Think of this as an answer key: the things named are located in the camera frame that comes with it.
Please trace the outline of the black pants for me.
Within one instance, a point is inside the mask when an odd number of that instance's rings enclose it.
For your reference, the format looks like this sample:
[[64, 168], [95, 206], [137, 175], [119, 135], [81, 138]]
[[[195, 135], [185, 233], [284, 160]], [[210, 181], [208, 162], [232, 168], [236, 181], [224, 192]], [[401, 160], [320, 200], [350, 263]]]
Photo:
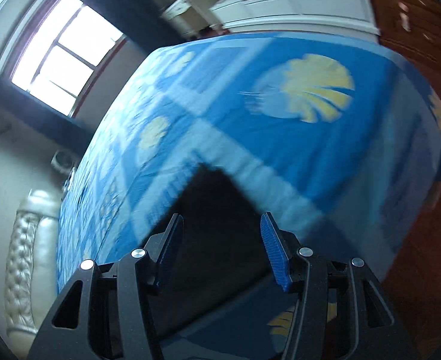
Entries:
[[219, 169], [198, 166], [168, 213], [184, 232], [172, 274], [151, 299], [157, 333], [167, 338], [231, 302], [271, 274], [260, 214]]

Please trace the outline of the blue patterned bed sheet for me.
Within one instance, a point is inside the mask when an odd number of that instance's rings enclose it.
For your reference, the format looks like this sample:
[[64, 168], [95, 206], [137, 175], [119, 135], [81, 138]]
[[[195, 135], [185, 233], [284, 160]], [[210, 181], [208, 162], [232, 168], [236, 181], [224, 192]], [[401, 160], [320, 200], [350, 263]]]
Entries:
[[[168, 213], [221, 170], [289, 245], [273, 271], [167, 338], [151, 300]], [[367, 41], [251, 33], [153, 51], [107, 111], [60, 208], [64, 359], [416, 359], [386, 299], [408, 232], [441, 190], [441, 102]]]

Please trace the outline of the white desk fan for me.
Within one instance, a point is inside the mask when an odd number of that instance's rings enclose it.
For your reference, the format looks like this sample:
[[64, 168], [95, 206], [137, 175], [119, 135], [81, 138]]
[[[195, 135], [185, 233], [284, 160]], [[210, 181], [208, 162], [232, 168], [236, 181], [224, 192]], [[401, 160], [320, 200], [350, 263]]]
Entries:
[[75, 166], [75, 159], [69, 152], [57, 150], [50, 161], [50, 165], [56, 172], [68, 175]]

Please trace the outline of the left dark blue curtain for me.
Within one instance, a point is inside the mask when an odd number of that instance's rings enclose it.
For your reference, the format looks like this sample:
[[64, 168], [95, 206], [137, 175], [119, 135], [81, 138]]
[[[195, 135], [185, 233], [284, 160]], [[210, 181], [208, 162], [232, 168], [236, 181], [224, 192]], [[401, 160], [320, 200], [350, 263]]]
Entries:
[[94, 136], [94, 132], [83, 124], [55, 111], [4, 79], [0, 80], [0, 107], [38, 133], [77, 155], [86, 152]]

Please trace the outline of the dark blue curtain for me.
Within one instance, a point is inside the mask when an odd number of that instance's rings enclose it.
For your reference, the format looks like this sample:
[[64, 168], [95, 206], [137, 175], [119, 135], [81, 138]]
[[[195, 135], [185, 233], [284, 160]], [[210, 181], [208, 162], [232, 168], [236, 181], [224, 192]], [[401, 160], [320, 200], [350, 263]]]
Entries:
[[113, 24], [145, 54], [161, 47], [185, 43], [160, 15], [152, 0], [81, 0]]
[[94, 132], [83, 124], [55, 111], [4, 79], [0, 80], [0, 107], [38, 133], [77, 155], [86, 152], [94, 136]]

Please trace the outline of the cream tufted leather headboard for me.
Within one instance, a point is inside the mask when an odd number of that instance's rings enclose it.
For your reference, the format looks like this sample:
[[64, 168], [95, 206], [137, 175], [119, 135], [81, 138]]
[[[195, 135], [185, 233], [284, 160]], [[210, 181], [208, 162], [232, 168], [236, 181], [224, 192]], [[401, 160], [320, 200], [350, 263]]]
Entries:
[[60, 205], [59, 195], [32, 190], [16, 211], [5, 275], [8, 336], [34, 336], [57, 297]]

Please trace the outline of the white vanity dresser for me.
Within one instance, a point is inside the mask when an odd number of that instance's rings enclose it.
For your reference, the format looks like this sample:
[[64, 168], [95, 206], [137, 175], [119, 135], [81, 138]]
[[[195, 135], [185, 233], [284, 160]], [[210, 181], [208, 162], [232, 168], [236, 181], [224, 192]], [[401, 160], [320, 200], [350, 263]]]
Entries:
[[168, 21], [183, 38], [192, 40], [224, 32], [212, 7], [219, 0], [172, 0], [161, 17]]

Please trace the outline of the right dark blue curtain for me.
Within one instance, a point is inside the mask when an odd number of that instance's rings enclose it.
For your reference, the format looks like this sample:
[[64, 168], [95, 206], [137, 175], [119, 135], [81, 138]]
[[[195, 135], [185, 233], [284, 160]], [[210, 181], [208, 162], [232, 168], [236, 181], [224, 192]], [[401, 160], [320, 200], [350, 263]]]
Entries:
[[113, 24], [145, 54], [161, 47], [185, 43], [160, 15], [152, 0], [81, 0]]

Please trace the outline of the white tv cabinet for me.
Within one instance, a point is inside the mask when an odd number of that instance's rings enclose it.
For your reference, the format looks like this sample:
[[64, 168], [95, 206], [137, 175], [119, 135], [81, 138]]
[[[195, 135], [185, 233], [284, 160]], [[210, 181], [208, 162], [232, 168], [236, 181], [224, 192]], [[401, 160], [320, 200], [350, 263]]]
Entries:
[[217, 0], [211, 12], [231, 33], [299, 31], [378, 42], [370, 0]]

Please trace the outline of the brown wooden wardrobe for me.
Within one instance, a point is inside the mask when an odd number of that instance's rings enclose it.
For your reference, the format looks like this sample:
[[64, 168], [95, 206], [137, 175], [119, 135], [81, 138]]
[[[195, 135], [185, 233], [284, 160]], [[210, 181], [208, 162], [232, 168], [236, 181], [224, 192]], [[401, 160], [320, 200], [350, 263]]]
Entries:
[[441, 75], [441, 1], [370, 1], [379, 42]]

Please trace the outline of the window with frame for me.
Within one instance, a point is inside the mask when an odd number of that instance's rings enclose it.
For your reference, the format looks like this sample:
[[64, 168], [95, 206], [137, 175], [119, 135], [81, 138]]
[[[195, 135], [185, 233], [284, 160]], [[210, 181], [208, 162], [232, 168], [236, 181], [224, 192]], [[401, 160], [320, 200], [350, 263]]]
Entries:
[[10, 81], [65, 116], [101, 62], [125, 39], [81, 0], [56, 0], [29, 36]]

